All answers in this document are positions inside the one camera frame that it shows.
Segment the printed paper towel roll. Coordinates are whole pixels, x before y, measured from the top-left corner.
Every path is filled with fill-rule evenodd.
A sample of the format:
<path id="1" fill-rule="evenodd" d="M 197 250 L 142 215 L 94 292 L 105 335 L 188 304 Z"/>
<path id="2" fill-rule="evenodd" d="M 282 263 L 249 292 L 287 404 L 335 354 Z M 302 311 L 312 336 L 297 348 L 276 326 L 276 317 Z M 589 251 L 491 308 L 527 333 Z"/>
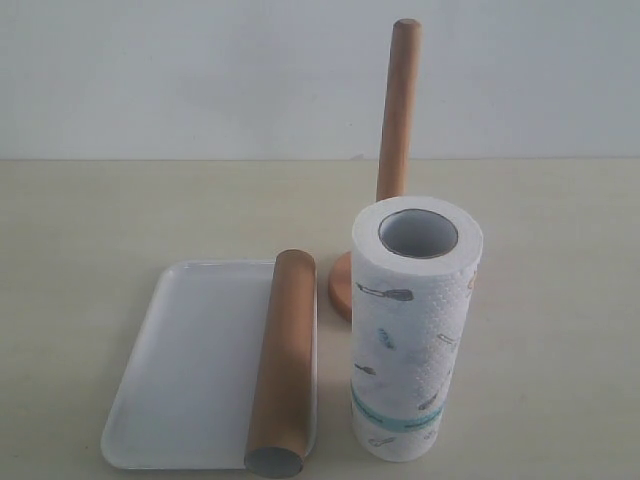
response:
<path id="1" fill-rule="evenodd" d="M 352 424 L 385 461 L 435 443 L 483 252 L 479 224 L 425 196 L 364 208 L 352 228 Z"/>

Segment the brown cardboard tube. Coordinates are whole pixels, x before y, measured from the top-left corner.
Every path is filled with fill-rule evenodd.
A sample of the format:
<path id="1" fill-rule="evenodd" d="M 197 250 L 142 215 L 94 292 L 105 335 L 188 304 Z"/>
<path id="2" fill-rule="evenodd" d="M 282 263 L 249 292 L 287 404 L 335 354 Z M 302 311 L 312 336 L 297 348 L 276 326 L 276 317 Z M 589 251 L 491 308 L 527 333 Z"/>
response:
<path id="1" fill-rule="evenodd" d="M 267 479 L 304 466 L 313 430 L 316 266 L 289 249 L 275 261 L 244 464 Z"/>

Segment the wooden paper towel holder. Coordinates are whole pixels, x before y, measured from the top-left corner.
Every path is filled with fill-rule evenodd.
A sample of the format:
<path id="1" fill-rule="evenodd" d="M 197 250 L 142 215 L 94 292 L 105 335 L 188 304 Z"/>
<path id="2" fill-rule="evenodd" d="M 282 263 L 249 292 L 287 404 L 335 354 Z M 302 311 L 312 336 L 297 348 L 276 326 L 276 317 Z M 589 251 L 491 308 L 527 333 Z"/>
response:
<path id="1" fill-rule="evenodd" d="M 422 24 L 411 18 L 393 24 L 378 159 L 376 199 L 405 193 Z"/>

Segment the white rectangular tray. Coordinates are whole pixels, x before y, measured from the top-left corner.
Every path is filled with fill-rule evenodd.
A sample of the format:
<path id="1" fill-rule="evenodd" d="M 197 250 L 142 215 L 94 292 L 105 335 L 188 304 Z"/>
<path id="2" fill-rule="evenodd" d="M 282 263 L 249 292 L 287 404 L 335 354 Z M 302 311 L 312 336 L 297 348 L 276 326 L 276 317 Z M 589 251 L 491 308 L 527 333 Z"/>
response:
<path id="1" fill-rule="evenodd" d="M 187 261 L 158 281 L 108 415 L 120 469 L 244 469 L 275 261 Z M 317 425 L 317 301 L 313 430 Z"/>

